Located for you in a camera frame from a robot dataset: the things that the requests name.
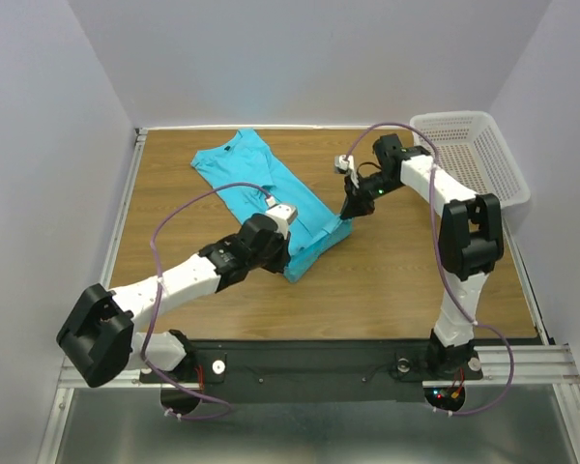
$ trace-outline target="screw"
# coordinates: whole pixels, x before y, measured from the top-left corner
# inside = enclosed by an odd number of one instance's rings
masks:
[[[468,366],[474,372],[479,372],[481,370],[481,361],[479,358],[470,358],[468,361]]]
[[[410,370],[410,363],[406,358],[400,358],[397,360],[397,370],[399,370],[402,374],[405,374]]]

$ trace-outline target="aluminum frame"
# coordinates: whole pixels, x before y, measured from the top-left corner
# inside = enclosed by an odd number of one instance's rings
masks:
[[[235,129],[233,127],[224,127],[224,129]],[[349,129],[346,127],[326,127],[326,126],[308,126],[293,127],[284,126],[284,129]],[[363,127],[352,127],[352,129],[365,129]],[[173,128],[182,130],[202,130],[202,129],[219,129],[218,126],[194,126],[185,128]],[[107,286],[111,279],[116,261],[116,254],[120,245],[133,186],[137,177],[137,171],[144,152],[146,136],[148,129],[137,129],[137,138],[133,149],[133,157],[130,164],[130,171],[123,191],[121,207],[116,218],[110,246],[105,257],[103,269],[101,272],[100,282]],[[507,223],[504,221],[504,234],[509,244],[513,257],[516,271],[527,300],[527,306],[531,317],[536,325],[537,333],[544,343],[549,345],[550,340],[547,331],[543,325],[541,314],[538,309],[537,300],[533,292],[533,287],[526,274],[526,268],[522,256],[513,240]],[[516,353],[516,373],[514,383],[516,385],[531,384],[551,384],[553,385],[555,395],[563,419],[569,440],[574,449],[576,459],[580,464],[580,376],[575,366],[574,358],[566,346],[515,346]],[[477,385],[502,385],[508,375],[507,351],[503,347],[479,347],[478,352],[483,359],[482,368],[485,373],[485,379],[473,382]],[[438,386],[437,382],[425,382],[424,385]],[[185,384],[186,387],[195,388],[195,384]],[[112,382],[107,384],[107,388],[132,389],[132,388],[157,388],[161,386],[146,385],[139,382],[139,373],[137,371],[123,372]],[[61,376],[58,382],[56,395],[49,415],[49,420],[43,436],[43,442],[40,449],[38,464],[55,464],[58,459],[62,438],[65,433],[69,411],[73,401],[75,389],[87,388],[83,379],[78,377],[77,372],[68,363],[64,363]]]

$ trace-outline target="white frame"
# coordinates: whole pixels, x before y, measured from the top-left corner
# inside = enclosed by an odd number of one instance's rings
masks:
[[[219,130],[219,129],[239,129],[239,128],[256,128],[256,129],[366,129],[368,126],[292,126],[292,125],[212,125],[212,126],[188,126],[179,128],[155,128],[155,130],[163,129],[178,129],[178,130]],[[127,212],[131,202],[131,195],[139,164],[144,153],[144,145],[146,143],[146,135],[148,129],[138,129],[135,147],[133,149],[133,158],[130,164],[130,171],[123,191],[121,206],[116,218],[114,230],[112,233],[111,242],[105,257],[105,262],[101,272],[100,282],[107,287],[109,285],[114,264],[116,262],[116,254],[120,245],[125,221],[127,219]],[[536,325],[538,334],[544,345],[549,345],[548,335],[543,326],[543,321],[537,307],[537,300],[533,293],[531,283],[526,275],[524,262],[520,251],[511,237],[507,223],[504,221],[504,233],[513,257],[515,269],[522,286],[524,296],[527,301],[527,306],[531,313],[531,317]],[[516,347],[519,354],[525,353],[525,368],[516,368],[516,377],[514,383],[520,384],[543,384],[553,385],[554,392],[563,415],[569,441],[571,442],[576,459],[580,464],[580,377],[578,376],[575,367],[573,356],[566,346],[545,346],[541,347]],[[492,362],[484,362],[483,369],[486,371],[485,381],[479,381],[479,385],[498,385],[503,384],[506,375],[503,372],[503,363],[500,359],[505,359],[507,353],[504,348],[490,347],[484,348],[492,357]],[[187,387],[196,388],[196,385],[186,384]],[[107,388],[146,388],[147,386],[139,383],[138,373],[124,372],[114,381],[106,385]],[[75,389],[88,388],[83,380],[73,372],[73,367],[69,362],[63,363],[60,379],[58,380],[56,395],[54,397],[53,406],[49,414],[49,420],[43,442],[41,445],[39,458],[37,464],[55,464],[59,455],[62,438],[65,434],[67,426],[67,419],[73,401],[73,393]]]

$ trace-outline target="wall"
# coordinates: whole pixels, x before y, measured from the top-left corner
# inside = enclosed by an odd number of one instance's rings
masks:
[[[554,0],[491,108],[533,200],[509,220],[548,332],[580,369],[580,0]]]
[[[0,464],[36,460],[54,337],[99,276],[132,143],[67,3],[0,2]]]
[[[69,0],[141,127],[487,109],[549,0]]]

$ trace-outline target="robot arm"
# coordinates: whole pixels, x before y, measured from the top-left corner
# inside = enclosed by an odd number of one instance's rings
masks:
[[[282,273],[290,260],[289,225],[297,209],[286,204],[255,214],[237,234],[204,246],[163,273],[159,315],[191,300],[244,280],[255,268]],[[90,387],[101,386],[124,369],[141,368],[142,331],[151,320],[158,278],[109,291],[88,287],[58,333],[57,342]],[[180,333],[155,334],[147,355],[162,370],[173,369],[187,354]]]
[[[392,134],[380,137],[373,149],[381,170],[365,178],[354,172],[352,157],[335,160],[336,171],[346,174],[341,218],[372,214],[376,198],[403,186],[429,201],[433,159],[423,147],[404,148]],[[456,299],[475,319],[481,288],[504,253],[500,203],[495,195],[479,195],[440,168],[434,187],[434,208],[442,219],[438,245],[446,278]],[[430,337],[428,363],[445,369],[466,362],[473,356],[473,338],[473,325],[445,292]]]

